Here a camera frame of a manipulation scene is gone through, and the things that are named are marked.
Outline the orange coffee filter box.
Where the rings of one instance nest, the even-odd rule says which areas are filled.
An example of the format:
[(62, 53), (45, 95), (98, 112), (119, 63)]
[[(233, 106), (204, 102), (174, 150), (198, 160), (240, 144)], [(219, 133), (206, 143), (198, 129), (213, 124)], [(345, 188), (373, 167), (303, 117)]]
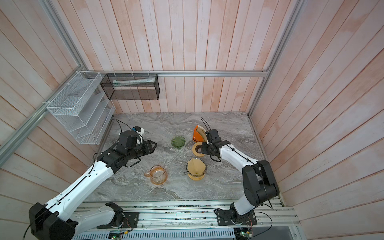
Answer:
[(197, 133), (197, 125), (194, 129), (194, 133), (193, 133), (193, 141), (194, 142), (203, 142), (203, 139), (202, 137)]

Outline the orange glass pitcher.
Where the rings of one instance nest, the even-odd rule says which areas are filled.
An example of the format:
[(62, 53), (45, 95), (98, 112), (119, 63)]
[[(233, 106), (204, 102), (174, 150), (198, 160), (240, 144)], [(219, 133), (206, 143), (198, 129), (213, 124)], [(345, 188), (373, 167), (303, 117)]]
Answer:
[(167, 170), (161, 166), (153, 166), (145, 177), (149, 178), (154, 185), (162, 185), (168, 178)]

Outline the green glass dripper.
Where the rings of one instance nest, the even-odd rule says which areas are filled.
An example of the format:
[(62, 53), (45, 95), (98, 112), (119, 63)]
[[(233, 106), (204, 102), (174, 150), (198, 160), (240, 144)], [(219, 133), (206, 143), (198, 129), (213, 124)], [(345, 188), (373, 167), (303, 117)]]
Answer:
[(183, 136), (175, 136), (171, 140), (171, 145), (180, 150), (186, 144), (186, 139)]

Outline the wooden ring dripper stand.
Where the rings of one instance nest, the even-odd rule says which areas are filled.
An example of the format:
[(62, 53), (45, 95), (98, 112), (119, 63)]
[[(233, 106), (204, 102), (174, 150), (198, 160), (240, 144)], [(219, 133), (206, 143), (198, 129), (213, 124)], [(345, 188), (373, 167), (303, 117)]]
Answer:
[(200, 181), (200, 180), (202, 180), (202, 179), (205, 177), (205, 175), (195, 176), (195, 175), (190, 175), (190, 174), (188, 174), (188, 177), (189, 177), (191, 180), (193, 180), (193, 181)]

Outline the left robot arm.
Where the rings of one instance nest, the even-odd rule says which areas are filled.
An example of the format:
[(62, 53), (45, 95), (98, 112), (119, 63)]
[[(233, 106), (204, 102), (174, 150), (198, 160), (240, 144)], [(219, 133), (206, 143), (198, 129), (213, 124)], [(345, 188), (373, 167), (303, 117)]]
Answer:
[(144, 141), (143, 133), (140, 127), (120, 133), (119, 139), (98, 153), (91, 167), (68, 188), (45, 204), (33, 205), (27, 231), (39, 240), (71, 240), (103, 225), (122, 229), (126, 217), (123, 209), (113, 202), (85, 214), (76, 215), (75, 210), (105, 180), (121, 168), (130, 168), (129, 161), (138, 164), (143, 156), (155, 152), (157, 143)]

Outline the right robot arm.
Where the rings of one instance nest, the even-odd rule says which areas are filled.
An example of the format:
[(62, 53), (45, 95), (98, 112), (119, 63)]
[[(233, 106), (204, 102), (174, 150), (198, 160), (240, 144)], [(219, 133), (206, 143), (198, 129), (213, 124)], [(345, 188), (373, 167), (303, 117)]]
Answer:
[(256, 160), (242, 153), (229, 141), (222, 140), (216, 129), (206, 131), (205, 135), (207, 141), (202, 143), (202, 154), (217, 157), (216, 162), (225, 160), (242, 174), (244, 195), (231, 204), (228, 214), (232, 219), (244, 217), (280, 194), (267, 160)]

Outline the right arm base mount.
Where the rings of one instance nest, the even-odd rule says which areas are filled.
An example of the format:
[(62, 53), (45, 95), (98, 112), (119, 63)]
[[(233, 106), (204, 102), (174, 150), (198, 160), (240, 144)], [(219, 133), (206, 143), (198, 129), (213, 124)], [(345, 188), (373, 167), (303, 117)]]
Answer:
[(249, 211), (244, 215), (240, 215), (236, 212), (235, 205), (232, 203), (229, 210), (223, 210), (217, 208), (214, 210), (217, 216), (217, 222), (219, 226), (234, 226), (234, 225), (257, 225), (257, 220), (254, 210)]

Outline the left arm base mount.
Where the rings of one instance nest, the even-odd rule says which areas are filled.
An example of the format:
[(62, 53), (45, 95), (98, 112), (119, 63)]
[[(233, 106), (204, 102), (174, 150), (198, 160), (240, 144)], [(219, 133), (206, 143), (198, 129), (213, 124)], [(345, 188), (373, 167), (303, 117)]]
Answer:
[(114, 211), (115, 215), (109, 224), (97, 226), (97, 229), (134, 229), (137, 227), (140, 214), (139, 212), (124, 212), (123, 208), (113, 202), (106, 203), (105, 206), (110, 207)]

